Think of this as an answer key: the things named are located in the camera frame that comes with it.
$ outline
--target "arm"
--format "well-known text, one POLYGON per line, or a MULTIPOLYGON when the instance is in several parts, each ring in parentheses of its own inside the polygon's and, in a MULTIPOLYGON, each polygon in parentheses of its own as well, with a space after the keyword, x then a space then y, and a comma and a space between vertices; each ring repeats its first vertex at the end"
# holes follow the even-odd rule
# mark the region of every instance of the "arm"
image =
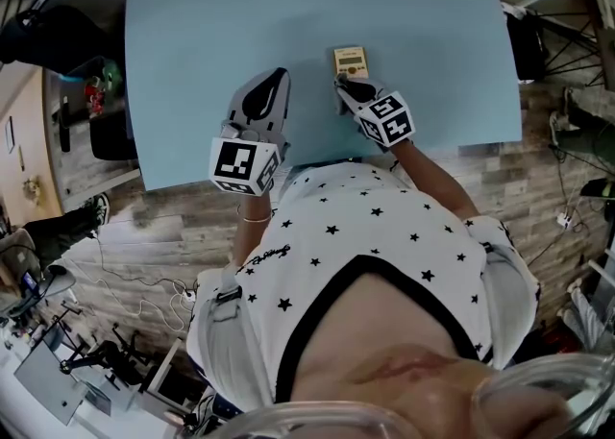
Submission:
POLYGON ((391 146, 391 152, 419 190, 431 195, 461 220, 480 215, 461 185, 409 140, 391 146))
POLYGON ((233 255, 237 266, 245 263, 248 255, 260 244, 262 234, 271 220, 269 192, 261 197, 244 196, 239 207, 239 223, 234 237, 233 255), (244 219, 262 222, 246 222, 244 219))

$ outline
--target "white cable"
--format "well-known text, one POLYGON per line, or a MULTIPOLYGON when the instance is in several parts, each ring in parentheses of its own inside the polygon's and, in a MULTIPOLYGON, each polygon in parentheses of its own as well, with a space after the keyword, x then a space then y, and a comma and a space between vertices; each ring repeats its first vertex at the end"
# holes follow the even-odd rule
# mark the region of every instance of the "white cable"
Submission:
POLYGON ((77 263, 75 263, 72 259, 70 259, 70 258, 62 258, 62 260, 65 260, 65 259, 68 259, 73 265, 75 265, 77 270, 79 270, 82 274, 84 274, 92 283, 100 283, 100 282, 103 283, 107 287, 107 290, 109 290, 109 293, 113 296, 115 301, 122 307, 122 309, 124 309, 131 316, 136 316, 137 318, 140 318, 141 313, 143 312, 143 303, 147 303, 148 305, 152 305, 160 313, 160 316, 162 317, 162 321, 164 322, 166 327, 169 328, 171 331, 175 331, 176 333, 180 333, 184 329, 184 327, 185 327, 184 320, 182 318, 180 318, 179 314, 175 311, 175 308, 173 307, 173 300, 177 296, 180 296, 180 297, 182 296, 181 293, 178 293, 177 288, 175 287, 175 281, 183 283, 181 280, 173 280, 173 288, 175 289, 175 294, 173 295, 173 297, 171 297, 171 300, 169 301, 169 307, 171 307, 171 310, 173 311, 173 314, 175 315, 175 317, 178 320, 180 320, 180 322, 182 322, 182 327, 179 328, 179 329, 175 329, 175 328, 171 327, 166 322, 166 318, 164 317, 164 313, 162 312, 162 309, 160 309, 157 305, 155 305, 151 301, 148 301, 147 299, 141 299, 139 301, 139 303, 138 303, 138 312, 131 312, 127 307, 125 307, 122 303, 120 303, 119 299, 117 299, 117 296, 113 293, 113 291, 109 287, 109 284, 105 280, 103 280, 103 279, 94 280, 90 275, 88 275, 84 270, 82 270, 82 268, 77 263))
POLYGON ((190 312, 190 313, 192 312, 192 309, 188 309, 188 308, 187 308, 187 307, 186 307, 186 306, 182 303, 182 298, 180 298, 180 306, 182 307, 182 309, 183 309, 184 311, 187 311, 187 312, 190 312))

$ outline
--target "yellow object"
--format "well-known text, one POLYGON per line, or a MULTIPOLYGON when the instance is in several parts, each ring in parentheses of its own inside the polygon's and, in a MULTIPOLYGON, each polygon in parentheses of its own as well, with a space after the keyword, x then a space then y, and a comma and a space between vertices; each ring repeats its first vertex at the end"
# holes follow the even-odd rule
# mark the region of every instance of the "yellow object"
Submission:
POLYGON ((361 46, 333 50, 335 75, 346 74, 348 77, 369 79, 365 49, 361 46))

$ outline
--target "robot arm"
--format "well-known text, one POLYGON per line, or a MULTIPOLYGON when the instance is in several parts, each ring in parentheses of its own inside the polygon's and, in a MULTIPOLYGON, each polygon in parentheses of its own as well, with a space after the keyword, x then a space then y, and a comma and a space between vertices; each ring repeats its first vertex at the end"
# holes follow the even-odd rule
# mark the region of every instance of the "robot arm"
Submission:
POLYGON ((384 147, 390 147, 415 133, 410 109, 402 95, 390 92, 373 79, 335 79, 340 114, 349 111, 363 133, 384 147))
POLYGON ((282 135, 289 96, 284 68, 257 75, 235 93, 211 144, 209 177, 220 189, 251 196, 269 191, 290 146, 282 135))

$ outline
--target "small electronic device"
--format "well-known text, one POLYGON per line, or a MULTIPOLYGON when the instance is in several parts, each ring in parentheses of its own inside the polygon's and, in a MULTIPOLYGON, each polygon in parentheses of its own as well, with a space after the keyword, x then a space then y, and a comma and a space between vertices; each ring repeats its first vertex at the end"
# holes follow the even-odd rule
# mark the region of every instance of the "small electronic device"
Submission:
POLYGON ((30 275, 30 272, 26 272, 25 274, 23 274, 23 282, 32 292, 34 292, 35 294, 38 294, 37 281, 34 279, 32 275, 30 275))
POLYGON ((340 48, 333 51, 335 59, 335 76, 346 74, 348 77, 368 79, 365 49, 360 46, 340 48))

